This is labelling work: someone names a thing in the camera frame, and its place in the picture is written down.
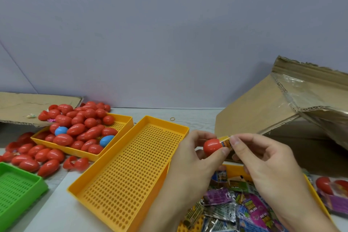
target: blue plastic egg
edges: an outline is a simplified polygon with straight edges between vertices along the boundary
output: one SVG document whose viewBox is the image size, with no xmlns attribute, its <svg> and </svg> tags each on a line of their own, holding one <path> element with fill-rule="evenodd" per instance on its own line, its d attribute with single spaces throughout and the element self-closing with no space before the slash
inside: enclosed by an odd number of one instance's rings
<svg viewBox="0 0 348 232">
<path fill-rule="evenodd" d="M 58 128 L 56 129 L 56 131 L 54 132 L 54 134 L 55 134 L 56 136 L 58 136 L 59 134 L 66 134 L 66 133 L 67 133 L 67 130 L 68 130 L 68 128 L 66 128 L 66 127 L 58 127 Z"/>
<path fill-rule="evenodd" d="M 109 142 L 111 141 L 111 139 L 113 139 L 113 135 L 109 135 L 109 136 L 105 136 L 103 137 L 100 142 L 99 145 L 102 146 L 103 148 L 105 148 L 107 146 L 107 144 L 109 144 Z"/>
</svg>

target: hand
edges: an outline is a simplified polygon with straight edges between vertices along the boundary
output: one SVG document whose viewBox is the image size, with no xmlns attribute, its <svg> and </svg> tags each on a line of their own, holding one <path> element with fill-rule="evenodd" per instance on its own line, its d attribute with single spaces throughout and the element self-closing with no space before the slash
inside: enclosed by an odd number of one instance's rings
<svg viewBox="0 0 348 232">
<path fill-rule="evenodd" d="M 258 192 L 288 230 L 338 231 L 311 196 L 289 146 L 250 133 L 234 135 L 230 142 L 236 152 L 233 159 L 242 160 Z M 319 222 L 320 229 L 312 227 Z"/>
<path fill-rule="evenodd" d="M 194 130 L 179 143 L 171 160 L 167 178 L 152 204 L 140 232 L 174 232 L 187 210 L 201 199 L 213 173 L 229 154 L 224 147 L 205 158 L 203 146 L 215 134 Z"/>
</svg>

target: green plastic basket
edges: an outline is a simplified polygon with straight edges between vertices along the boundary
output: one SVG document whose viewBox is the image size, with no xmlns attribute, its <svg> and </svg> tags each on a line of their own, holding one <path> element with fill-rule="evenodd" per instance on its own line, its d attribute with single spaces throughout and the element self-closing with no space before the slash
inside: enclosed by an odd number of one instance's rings
<svg viewBox="0 0 348 232">
<path fill-rule="evenodd" d="M 47 189 L 40 176 L 0 162 L 0 232 L 11 226 Z"/>
</svg>

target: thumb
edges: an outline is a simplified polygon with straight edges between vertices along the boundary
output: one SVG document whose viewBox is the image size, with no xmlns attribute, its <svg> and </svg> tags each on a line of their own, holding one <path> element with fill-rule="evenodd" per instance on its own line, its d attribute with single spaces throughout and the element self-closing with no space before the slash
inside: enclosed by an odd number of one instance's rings
<svg viewBox="0 0 348 232">
<path fill-rule="evenodd" d="M 222 147 L 218 149 L 217 151 L 214 151 L 212 155 L 210 155 L 208 158 L 204 159 L 206 162 L 207 168 L 211 171 L 213 174 L 217 168 L 223 164 L 224 160 L 226 159 L 227 155 L 230 153 L 230 149 L 227 147 Z"/>
<path fill-rule="evenodd" d="M 244 142 L 242 142 L 236 136 L 231 136 L 230 143 L 233 147 L 233 150 L 236 152 L 238 157 L 241 159 L 241 161 L 249 171 L 252 171 L 253 169 L 255 169 L 255 167 L 257 167 L 261 160 L 248 148 L 248 146 Z"/>
</svg>

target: person's right hand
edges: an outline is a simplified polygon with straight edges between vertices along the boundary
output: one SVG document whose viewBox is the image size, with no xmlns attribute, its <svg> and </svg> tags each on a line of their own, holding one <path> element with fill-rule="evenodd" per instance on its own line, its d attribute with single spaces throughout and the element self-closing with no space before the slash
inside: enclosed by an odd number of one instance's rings
<svg viewBox="0 0 348 232">
<path fill-rule="evenodd" d="M 258 192 L 288 230 L 299 231 L 297 225 L 308 214 L 310 220 L 325 219 L 289 146 L 251 133 L 236 134 L 230 142 L 236 152 L 233 159 L 244 163 Z"/>
</svg>

